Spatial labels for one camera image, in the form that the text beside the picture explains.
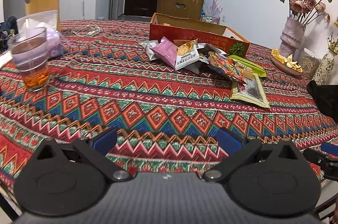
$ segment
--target table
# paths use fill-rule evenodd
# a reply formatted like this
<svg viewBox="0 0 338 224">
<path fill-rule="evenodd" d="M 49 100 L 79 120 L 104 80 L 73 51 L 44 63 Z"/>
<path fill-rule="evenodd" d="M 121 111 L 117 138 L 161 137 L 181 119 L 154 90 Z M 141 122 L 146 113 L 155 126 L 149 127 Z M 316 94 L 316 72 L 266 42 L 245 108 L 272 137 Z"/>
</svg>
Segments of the table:
<svg viewBox="0 0 338 224">
<path fill-rule="evenodd" d="M 100 32 L 78 37 L 92 31 L 88 24 Z M 121 130 L 107 157 L 130 172 L 203 173 L 227 157 L 213 137 L 219 127 L 265 143 L 288 137 L 300 150 L 318 150 L 324 141 L 338 144 L 337 125 L 318 111 L 307 79 L 278 70 L 268 48 L 250 44 L 246 55 L 266 69 L 262 83 L 271 109 L 262 109 L 230 100 L 230 84 L 215 74 L 149 62 L 137 44 L 148 40 L 149 23 L 61 26 L 72 46 L 64 44 L 64 55 L 49 62 L 51 80 L 44 90 L 27 92 L 12 62 L 0 70 L 0 179 L 9 187 L 45 137 L 71 142 L 111 126 Z"/>
</svg>

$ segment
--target red cardboard box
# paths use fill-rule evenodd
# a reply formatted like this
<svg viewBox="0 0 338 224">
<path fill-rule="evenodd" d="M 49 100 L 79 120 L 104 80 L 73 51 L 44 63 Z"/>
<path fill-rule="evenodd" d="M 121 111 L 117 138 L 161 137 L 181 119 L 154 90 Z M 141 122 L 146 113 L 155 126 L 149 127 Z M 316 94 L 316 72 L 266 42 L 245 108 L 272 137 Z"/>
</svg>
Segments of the red cardboard box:
<svg viewBox="0 0 338 224">
<path fill-rule="evenodd" d="M 154 13 L 150 21 L 149 39 L 160 40 L 163 36 L 170 41 L 198 39 L 199 43 L 213 44 L 229 54 L 240 57 L 246 55 L 250 44 L 227 26 Z"/>
</svg>

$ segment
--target bowl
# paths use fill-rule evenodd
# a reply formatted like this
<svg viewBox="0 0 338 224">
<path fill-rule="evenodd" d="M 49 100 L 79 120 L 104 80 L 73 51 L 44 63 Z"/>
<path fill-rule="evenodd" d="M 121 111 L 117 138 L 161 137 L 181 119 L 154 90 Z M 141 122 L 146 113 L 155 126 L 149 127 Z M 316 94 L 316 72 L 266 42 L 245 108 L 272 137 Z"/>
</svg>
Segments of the bowl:
<svg viewBox="0 0 338 224">
<path fill-rule="evenodd" d="M 278 67 L 280 70 L 283 70 L 286 74 L 289 74 L 295 77 L 299 77 L 303 74 L 303 72 L 295 71 L 294 69 L 282 64 L 280 61 L 275 59 L 272 55 L 270 55 L 270 59 L 276 67 Z"/>
</svg>

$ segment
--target glass of water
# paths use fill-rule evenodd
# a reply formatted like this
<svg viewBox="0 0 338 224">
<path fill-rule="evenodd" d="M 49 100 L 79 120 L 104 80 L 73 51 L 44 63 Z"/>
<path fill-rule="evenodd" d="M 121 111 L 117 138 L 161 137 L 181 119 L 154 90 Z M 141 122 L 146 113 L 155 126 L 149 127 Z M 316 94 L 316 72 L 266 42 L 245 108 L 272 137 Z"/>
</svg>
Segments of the glass of water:
<svg viewBox="0 0 338 224">
<path fill-rule="evenodd" d="M 7 45 L 27 90 L 37 91 L 46 86 L 49 78 L 46 28 L 26 29 Z"/>
</svg>

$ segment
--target metal bolt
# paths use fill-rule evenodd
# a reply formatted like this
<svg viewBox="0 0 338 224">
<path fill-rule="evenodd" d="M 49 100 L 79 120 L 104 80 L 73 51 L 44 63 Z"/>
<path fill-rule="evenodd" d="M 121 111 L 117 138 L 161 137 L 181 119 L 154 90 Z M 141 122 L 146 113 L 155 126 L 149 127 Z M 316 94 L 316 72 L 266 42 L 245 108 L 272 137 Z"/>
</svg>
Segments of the metal bolt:
<svg viewBox="0 0 338 224">
<path fill-rule="evenodd" d="M 113 177 L 118 180 L 126 179 L 129 177 L 129 172 L 125 170 L 117 170 L 116 172 L 113 173 Z"/>
<path fill-rule="evenodd" d="M 215 170 L 215 169 L 208 170 L 204 174 L 209 179 L 217 179 L 217 178 L 220 178 L 222 176 L 222 173 L 219 170 Z"/>
</svg>

